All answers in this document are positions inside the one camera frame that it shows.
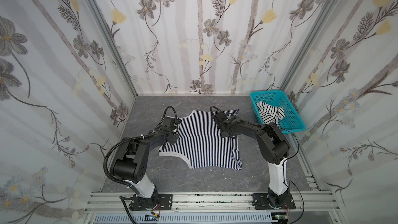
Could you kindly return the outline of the blue striped tank top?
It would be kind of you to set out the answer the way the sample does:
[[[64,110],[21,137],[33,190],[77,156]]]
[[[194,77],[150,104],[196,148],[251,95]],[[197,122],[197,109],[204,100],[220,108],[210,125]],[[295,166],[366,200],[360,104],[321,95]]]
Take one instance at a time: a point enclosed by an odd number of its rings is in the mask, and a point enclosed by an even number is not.
[[[190,169],[220,167],[241,170],[243,163],[238,139],[223,138],[209,111],[193,110],[181,120],[178,140],[173,145],[166,143],[161,146],[159,156],[179,158]]]

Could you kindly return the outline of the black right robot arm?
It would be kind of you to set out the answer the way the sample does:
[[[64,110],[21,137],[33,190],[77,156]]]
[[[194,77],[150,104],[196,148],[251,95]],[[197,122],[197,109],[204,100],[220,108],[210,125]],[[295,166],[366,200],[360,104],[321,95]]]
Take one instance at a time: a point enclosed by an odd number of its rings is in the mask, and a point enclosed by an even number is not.
[[[269,185],[267,194],[254,194],[257,209],[296,209],[286,182],[286,161],[290,144],[275,123],[254,124],[223,112],[212,113],[212,118],[223,138],[245,135],[257,141],[262,157],[267,161]]]

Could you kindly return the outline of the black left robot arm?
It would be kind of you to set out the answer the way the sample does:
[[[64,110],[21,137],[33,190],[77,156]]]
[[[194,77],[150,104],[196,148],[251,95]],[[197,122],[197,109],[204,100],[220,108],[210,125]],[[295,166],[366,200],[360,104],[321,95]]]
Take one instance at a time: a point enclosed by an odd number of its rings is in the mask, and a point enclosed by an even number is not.
[[[112,181],[125,185],[135,192],[131,198],[133,209],[154,209],[158,207],[158,190],[146,175],[149,152],[166,143],[178,140],[180,118],[163,117],[160,124],[146,135],[123,138],[106,154],[103,162],[105,175]]]

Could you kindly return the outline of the black striped tank top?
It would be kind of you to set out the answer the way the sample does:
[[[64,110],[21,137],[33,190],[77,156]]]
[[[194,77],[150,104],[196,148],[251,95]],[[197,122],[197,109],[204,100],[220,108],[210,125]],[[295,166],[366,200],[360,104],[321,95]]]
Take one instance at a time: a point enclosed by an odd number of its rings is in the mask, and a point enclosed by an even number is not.
[[[256,107],[264,124],[278,123],[286,117],[283,107],[272,106],[265,102],[258,102]]]

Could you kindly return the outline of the teal plastic basket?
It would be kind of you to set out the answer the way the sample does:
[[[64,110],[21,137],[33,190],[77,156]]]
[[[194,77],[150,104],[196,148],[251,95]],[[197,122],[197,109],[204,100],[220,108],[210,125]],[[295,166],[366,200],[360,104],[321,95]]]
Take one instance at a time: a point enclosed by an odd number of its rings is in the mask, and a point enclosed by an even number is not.
[[[297,133],[306,129],[303,120],[283,91],[252,92],[250,98],[258,123],[275,123],[284,134]]]

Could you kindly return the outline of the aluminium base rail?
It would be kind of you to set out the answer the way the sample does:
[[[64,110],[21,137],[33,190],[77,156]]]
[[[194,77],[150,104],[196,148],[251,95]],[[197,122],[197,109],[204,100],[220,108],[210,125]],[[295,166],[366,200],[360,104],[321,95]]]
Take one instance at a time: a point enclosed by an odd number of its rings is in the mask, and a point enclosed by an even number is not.
[[[329,191],[292,191],[296,209],[290,213],[332,212],[340,207]],[[84,213],[123,213],[124,207],[119,193],[92,193]],[[255,212],[252,192],[174,192],[171,200],[160,200],[161,213],[205,213],[205,212]]]

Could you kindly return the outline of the aluminium corner post right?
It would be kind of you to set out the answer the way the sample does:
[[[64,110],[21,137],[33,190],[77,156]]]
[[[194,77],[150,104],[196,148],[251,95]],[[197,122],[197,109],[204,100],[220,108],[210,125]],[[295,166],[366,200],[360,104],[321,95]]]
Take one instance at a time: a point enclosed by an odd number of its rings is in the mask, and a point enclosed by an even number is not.
[[[296,54],[289,70],[287,71],[286,76],[284,77],[283,83],[280,85],[280,90],[285,91],[289,84],[292,82],[295,74],[297,73],[298,69],[300,68],[307,52],[309,51],[310,47],[313,45],[314,41],[316,40],[317,36],[321,32],[322,28],[326,24],[328,17],[332,14],[334,7],[338,4],[339,0],[326,0],[324,6],[322,7],[320,14],[316,18],[316,21],[312,25],[308,35],[304,39],[304,42],[299,49],[298,53]]]

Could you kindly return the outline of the aluminium corner post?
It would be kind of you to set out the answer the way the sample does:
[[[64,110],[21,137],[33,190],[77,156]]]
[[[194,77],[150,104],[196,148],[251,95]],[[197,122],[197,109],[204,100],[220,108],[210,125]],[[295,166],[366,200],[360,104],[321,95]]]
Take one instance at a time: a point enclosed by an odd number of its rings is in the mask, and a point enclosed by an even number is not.
[[[317,36],[321,32],[322,28],[326,24],[328,17],[332,14],[334,7],[338,4],[339,0],[326,0],[324,6],[322,7],[320,14],[316,18],[316,21],[312,25],[308,35],[304,39],[304,42],[299,49],[298,53],[296,54],[289,70],[287,71],[286,76],[284,77],[283,83],[280,85],[280,90],[285,91],[289,84],[292,82],[295,74],[297,73],[298,69],[300,68],[307,52],[309,51],[310,47],[313,45],[314,41],[316,40]]]
[[[112,33],[110,28],[108,27],[106,20],[104,18],[104,15],[99,8],[96,0],[85,0],[86,3],[89,6],[89,9],[94,17],[94,20],[96,22],[96,25],[98,26],[102,36],[104,37],[108,47],[110,48],[110,52],[114,58],[114,61],[116,62],[120,73],[122,74],[122,77],[127,84],[127,88],[130,92],[130,95],[136,99],[138,96],[138,93],[131,81],[130,75],[127,72],[127,69],[123,63],[123,60],[119,54],[119,51],[117,50],[117,45],[115,44],[114,38],[112,37]]]

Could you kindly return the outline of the aluminium corner post left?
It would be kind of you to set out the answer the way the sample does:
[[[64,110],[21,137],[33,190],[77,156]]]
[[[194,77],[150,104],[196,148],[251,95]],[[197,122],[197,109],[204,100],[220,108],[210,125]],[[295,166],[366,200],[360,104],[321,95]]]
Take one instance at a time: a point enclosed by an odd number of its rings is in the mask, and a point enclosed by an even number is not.
[[[86,3],[89,6],[89,9],[94,17],[94,20],[96,22],[96,25],[98,26],[102,36],[104,37],[108,47],[110,48],[110,52],[114,58],[114,61],[116,62],[120,73],[122,74],[122,77],[127,84],[127,88],[130,92],[130,95],[136,99],[138,96],[138,93],[131,81],[130,75],[127,72],[127,69],[123,63],[123,60],[119,54],[119,51],[117,50],[117,45],[115,44],[114,38],[112,37],[112,33],[110,28],[108,27],[106,20],[104,18],[104,15],[99,8],[96,0],[85,0]]]

